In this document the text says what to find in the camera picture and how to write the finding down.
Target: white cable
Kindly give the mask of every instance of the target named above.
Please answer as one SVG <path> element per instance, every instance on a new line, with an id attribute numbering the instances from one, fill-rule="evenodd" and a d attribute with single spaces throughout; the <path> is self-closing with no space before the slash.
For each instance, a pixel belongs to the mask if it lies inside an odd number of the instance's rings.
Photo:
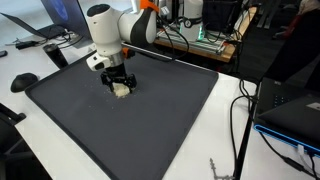
<path id="1" fill-rule="evenodd" d="M 313 170 L 312 168 L 309 166 L 309 164 L 306 162 L 306 160 L 304 159 L 303 155 L 304 155 L 304 147 L 302 145 L 298 145 L 298 153 L 299 153 L 299 156 L 300 156 L 300 159 L 302 161 L 302 163 L 304 164 L 304 168 L 309 171 L 311 174 L 313 174 Z"/>

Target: black chair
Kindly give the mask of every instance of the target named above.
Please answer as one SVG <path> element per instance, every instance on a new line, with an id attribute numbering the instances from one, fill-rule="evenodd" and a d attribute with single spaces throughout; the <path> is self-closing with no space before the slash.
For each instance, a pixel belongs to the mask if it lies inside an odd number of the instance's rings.
<path id="1" fill-rule="evenodd" d="M 18 115 L 0 103 L 0 180 L 6 180 L 6 165 L 8 163 L 33 156 L 31 151 L 15 152 L 24 144 L 24 140 L 14 125 L 25 117 L 24 114 Z"/>

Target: beige object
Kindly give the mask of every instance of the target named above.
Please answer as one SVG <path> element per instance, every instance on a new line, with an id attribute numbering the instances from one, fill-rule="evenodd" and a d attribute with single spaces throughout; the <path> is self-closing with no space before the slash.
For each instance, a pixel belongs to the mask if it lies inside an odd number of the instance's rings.
<path id="1" fill-rule="evenodd" d="M 320 2 L 318 0 L 302 0 L 299 7 L 299 15 L 309 11 L 320 9 Z"/>
<path id="2" fill-rule="evenodd" d="M 118 98 L 124 98 L 126 95 L 130 94 L 130 90 L 127 86 L 119 83 L 113 83 L 113 92 Z"/>

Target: computer mouse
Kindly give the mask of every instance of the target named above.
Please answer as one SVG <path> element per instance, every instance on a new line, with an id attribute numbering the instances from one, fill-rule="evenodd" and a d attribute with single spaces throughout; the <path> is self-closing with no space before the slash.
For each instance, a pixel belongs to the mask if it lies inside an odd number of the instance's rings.
<path id="1" fill-rule="evenodd" d="M 24 91 L 30 85 L 36 83 L 38 77 L 32 73 L 24 73 L 17 75 L 11 84 L 11 92 L 17 93 Z"/>

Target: plug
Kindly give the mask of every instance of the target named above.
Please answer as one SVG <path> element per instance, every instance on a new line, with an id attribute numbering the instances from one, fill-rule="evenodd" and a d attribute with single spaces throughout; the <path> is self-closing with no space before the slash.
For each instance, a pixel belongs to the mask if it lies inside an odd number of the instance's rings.
<path id="1" fill-rule="evenodd" d="M 21 49 L 25 49 L 25 48 L 28 48 L 28 47 L 35 46 L 36 44 L 38 44 L 38 42 L 36 42 L 36 41 L 19 42 L 19 43 L 16 44 L 16 48 L 21 50 Z"/>

